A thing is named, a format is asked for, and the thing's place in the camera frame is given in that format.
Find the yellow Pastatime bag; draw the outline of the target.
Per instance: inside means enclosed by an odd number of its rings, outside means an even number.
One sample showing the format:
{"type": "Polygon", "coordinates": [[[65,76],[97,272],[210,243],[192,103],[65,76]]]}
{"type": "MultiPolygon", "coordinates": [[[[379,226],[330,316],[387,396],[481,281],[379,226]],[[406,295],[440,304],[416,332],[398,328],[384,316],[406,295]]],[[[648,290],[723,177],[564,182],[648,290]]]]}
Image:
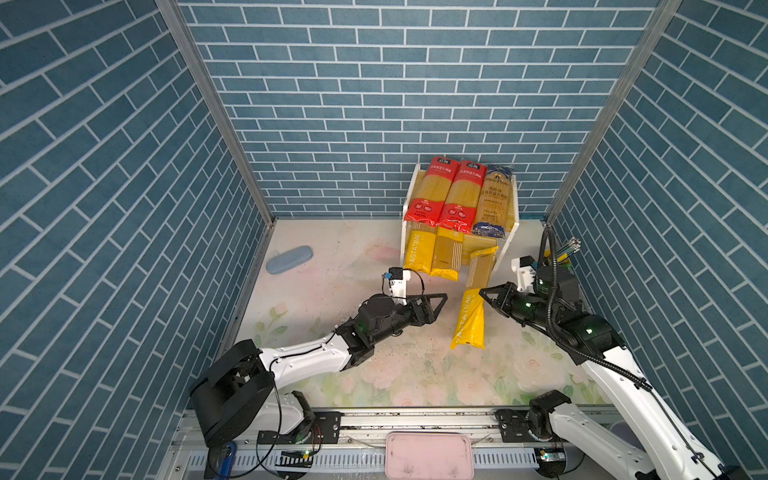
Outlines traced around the yellow Pastatime bag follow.
{"type": "Polygon", "coordinates": [[[451,350],[459,345],[485,348],[485,301],[480,291],[488,287],[497,251],[498,246],[494,246],[475,251],[470,255],[468,278],[450,344],[451,350]]]}
{"type": "Polygon", "coordinates": [[[431,274],[436,244],[436,228],[426,223],[408,222],[404,267],[418,273],[431,274]]]}

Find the yellow pasta bag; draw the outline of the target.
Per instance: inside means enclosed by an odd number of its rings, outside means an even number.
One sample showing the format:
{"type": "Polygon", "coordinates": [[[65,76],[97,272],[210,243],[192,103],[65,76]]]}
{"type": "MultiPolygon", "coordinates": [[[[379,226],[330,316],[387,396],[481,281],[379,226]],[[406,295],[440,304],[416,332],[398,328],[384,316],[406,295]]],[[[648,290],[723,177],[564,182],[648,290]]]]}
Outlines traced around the yellow pasta bag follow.
{"type": "Polygon", "coordinates": [[[464,234],[438,227],[431,276],[457,281],[462,266],[464,234]]]}

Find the blue MoliPasta spaghetti bag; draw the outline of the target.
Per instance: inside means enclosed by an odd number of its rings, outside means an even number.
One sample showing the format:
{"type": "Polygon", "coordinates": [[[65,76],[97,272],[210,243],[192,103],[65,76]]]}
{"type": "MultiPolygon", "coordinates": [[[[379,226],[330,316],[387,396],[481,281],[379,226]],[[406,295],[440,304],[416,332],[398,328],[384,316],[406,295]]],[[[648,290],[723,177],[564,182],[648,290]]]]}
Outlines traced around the blue MoliPasta spaghetti bag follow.
{"type": "Polygon", "coordinates": [[[504,238],[513,185],[513,170],[502,165],[489,165],[479,196],[472,234],[504,238]]]}

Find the red spaghetti bag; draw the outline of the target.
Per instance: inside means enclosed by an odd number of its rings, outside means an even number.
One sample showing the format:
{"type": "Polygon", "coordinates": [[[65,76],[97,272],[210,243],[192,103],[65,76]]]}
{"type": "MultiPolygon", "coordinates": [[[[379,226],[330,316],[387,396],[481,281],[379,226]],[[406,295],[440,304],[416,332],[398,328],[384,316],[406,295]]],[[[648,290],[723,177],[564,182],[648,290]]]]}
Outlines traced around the red spaghetti bag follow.
{"type": "Polygon", "coordinates": [[[444,202],[437,226],[469,234],[474,224],[477,206],[487,167],[464,160],[444,202]]]}
{"type": "Polygon", "coordinates": [[[435,227],[459,167],[457,160],[434,157],[414,188],[404,219],[435,227]]]}

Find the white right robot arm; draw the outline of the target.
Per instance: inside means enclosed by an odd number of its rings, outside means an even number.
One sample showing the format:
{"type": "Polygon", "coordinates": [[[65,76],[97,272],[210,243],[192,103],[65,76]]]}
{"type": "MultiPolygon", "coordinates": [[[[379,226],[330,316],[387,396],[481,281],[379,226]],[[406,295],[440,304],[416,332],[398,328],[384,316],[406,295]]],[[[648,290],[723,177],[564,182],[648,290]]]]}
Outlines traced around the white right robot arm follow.
{"type": "Polygon", "coordinates": [[[512,282],[480,290],[498,314],[550,338],[606,393],[638,440],[623,440],[551,390],[530,400],[532,436],[564,440],[617,479],[744,479],[708,449],[657,394],[633,354],[604,318],[583,310],[555,272],[537,272],[533,289],[512,282]]]}

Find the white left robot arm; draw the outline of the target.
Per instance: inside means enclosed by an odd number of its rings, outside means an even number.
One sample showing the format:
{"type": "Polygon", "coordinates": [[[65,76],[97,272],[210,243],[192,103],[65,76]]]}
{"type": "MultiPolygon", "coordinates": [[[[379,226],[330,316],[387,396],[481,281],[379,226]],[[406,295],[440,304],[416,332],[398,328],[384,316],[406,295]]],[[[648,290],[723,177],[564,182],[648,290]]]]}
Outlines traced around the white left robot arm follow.
{"type": "Polygon", "coordinates": [[[252,424],[274,427],[292,440],[305,435],[315,421],[314,412],[303,394],[281,395],[281,388],[361,365],[379,343],[408,327],[433,324],[447,300],[445,293],[402,299],[375,294],[355,316],[315,341],[265,349],[251,340],[234,344],[190,388],[206,446],[220,447],[252,424]]]}

